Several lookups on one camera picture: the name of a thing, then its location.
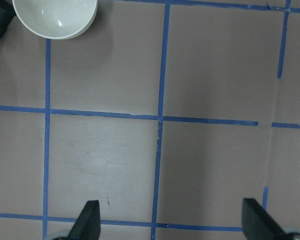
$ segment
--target bowl rim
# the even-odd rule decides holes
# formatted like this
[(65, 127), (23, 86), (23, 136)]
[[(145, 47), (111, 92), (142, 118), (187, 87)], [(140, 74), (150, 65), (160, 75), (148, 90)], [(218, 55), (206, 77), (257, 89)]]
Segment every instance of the bowl rim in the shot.
[(84, 30), (87, 26), (90, 26), (90, 24), (92, 23), (93, 19), (96, 16), (96, 12), (97, 12), (97, 8), (98, 8), (98, 0), (93, 0), (94, 1), (94, 11), (91, 14), (91, 17), (89, 18), (89, 20), (82, 25), (82, 27), (80, 27), (77, 31), (72, 32), (71, 34), (68, 35), (64, 35), (64, 36), (48, 36), (48, 35), (43, 35), (35, 30), (33, 30), (32, 28), (30, 28), (20, 17), (19, 12), (16, 8), (15, 2), (16, 1), (22, 1), (22, 0), (12, 0), (12, 4), (13, 4), (13, 8), (15, 10), (15, 13), (17, 15), (17, 17), (19, 18), (19, 20), (22, 22), (22, 24), (31, 32), (33, 32), (34, 34), (46, 38), (46, 39), (54, 39), (54, 40), (62, 40), (62, 39), (71, 39), (77, 36), (78, 33), (80, 33), (82, 30)]

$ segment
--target scuff mark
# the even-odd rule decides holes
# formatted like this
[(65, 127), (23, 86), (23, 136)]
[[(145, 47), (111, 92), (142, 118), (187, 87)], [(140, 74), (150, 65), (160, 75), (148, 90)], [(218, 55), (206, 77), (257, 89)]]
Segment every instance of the scuff mark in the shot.
[(109, 196), (108, 196), (108, 194), (106, 195), (106, 202), (108, 203), (108, 206), (110, 206), (110, 202), (109, 202)]
[(268, 2), (267, 5), (268, 5), (268, 8), (272, 11), (281, 11), (281, 12), (286, 12), (286, 13), (291, 13), (291, 11), (292, 11), (291, 7), (274, 6), (271, 2)]

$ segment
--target grid line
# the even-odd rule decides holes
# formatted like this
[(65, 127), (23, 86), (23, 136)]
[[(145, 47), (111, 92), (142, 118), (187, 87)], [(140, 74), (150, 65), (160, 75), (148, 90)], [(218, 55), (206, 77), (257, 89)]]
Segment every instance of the grid line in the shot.
[[(291, 0), (285, 0), (285, 8), (289, 9)], [(280, 54), (279, 54), (279, 64), (278, 64), (278, 79), (281, 79), (283, 70), (284, 70), (284, 61), (285, 61), (285, 52), (286, 52), (286, 40), (287, 40), (287, 25), (288, 25), (289, 12), (285, 11), (283, 16), (283, 26), (282, 26), (282, 35), (281, 35), (281, 45), (280, 45)]]
[[(117, 0), (117, 1), (136, 2), (136, 3), (154, 3), (154, 4), (166, 3), (165, 0)], [(206, 6), (206, 7), (224, 8), (224, 9), (255, 10), (255, 11), (282, 11), (282, 12), (289, 12), (293, 14), (300, 14), (300, 8), (298, 7), (292, 8), (286, 6), (238, 4), (238, 3), (210, 2), (210, 1), (198, 1), (198, 0), (171, 0), (170, 4), (183, 5), (183, 6)]]
[(73, 217), (57, 217), (57, 216), (48, 216), (49, 222), (61, 222), (61, 223), (75, 223), (76, 218)]
[(151, 222), (142, 221), (114, 221), (114, 220), (101, 220), (103, 225), (118, 225), (118, 226), (133, 226), (133, 227), (152, 227)]
[(197, 231), (242, 232), (242, 228), (236, 226), (197, 226), (197, 225), (157, 223), (156, 227), (164, 228), (164, 229), (197, 230)]
[(269, 187), (265, 186), (263, 189), (263, 196), (262, 196), (262, 207), (264, 210), (267, 210), (268, 193), (269, 193)]
[[(84, 111), (84, 110), (68, 110), (68, 109), (45, 109), (37, 107), (24, 107), (24, 106), (4, 106), (0, 105), (0, 111), (7, 112), (20, 112), (20, 113), (37, 113), (45, 114), (50, 113), (54, 115), (72, 115), (72, 116), (88, 116), (88, 117), (105, 117), (105, 118), (119, 118), (119, 119), (139, 119), (139, 120), (153, 120), (158, 121), (157, 115), (133, 115), (130, 113), (120, 112), (101, 112), (101, 111)], [(201, 124), (224, 124), (224, 125), (240, 125), (255, 127), (259, 125), (258, 121), (248, 120), (234, 120), (234, 119), (218, 119), (218, 118), (199, 118), (199, 117), (183, 117), (183, 116), (162, 116), (163, 122), (181, 122), (181, 123), (201, 123)], [(300, 129), (298, 123), (287, 122), (272, 122), (273, 128), (287, 128), (287, 129)]]
[(156, 239), (156, 223), (158, 213), (158, 196), (159, 196), (159, 182), (160, 182), (160, 164), (161, 164), (161, 148), (162, 135), (164, 127), (164, 95), (165, 95), (165, 78), (166, 78), (166, 62), (168, 50), (168, 34), (169, 34), (169, 20), (170, 20), (170, 6), (171, 1), (167, 0), (164, 6), (164, 20), (163, 20), (163, 34), (162, 34), (162, 50), (161, 50), (161, 65), (160, 65), (160, 83), (159, 83), (159, 97), (158, 97), (158, 140), (155, 170), (154, 170), (154, 184), (153, 184), (153, 202), (152, 202), (152, 227), (150, 239)]
[(45, 42), (45, 126), (44, 126), (44, 164), (43, 164), (43, 201), (42, 201), (42, 239), (48, 232), (48, 184), (50, 149), (50, 76), (51, 76), (51, 40)]
[(24, 219), (24, 220), (41, 220), (42, 216), (38, 215), (27, 215), (27, 214), (13, 214), (13, 213), (0, 213), (0, 218), (6, 219)]

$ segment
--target white bowl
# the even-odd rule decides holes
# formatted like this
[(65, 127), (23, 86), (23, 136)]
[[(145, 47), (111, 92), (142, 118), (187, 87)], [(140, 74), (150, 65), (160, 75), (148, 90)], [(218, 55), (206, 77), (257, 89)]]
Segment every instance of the white bowl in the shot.
[(98, 0), (12, 0), (16, 15), (31, 32), (47, 39), (72, 39), (95, 19)]

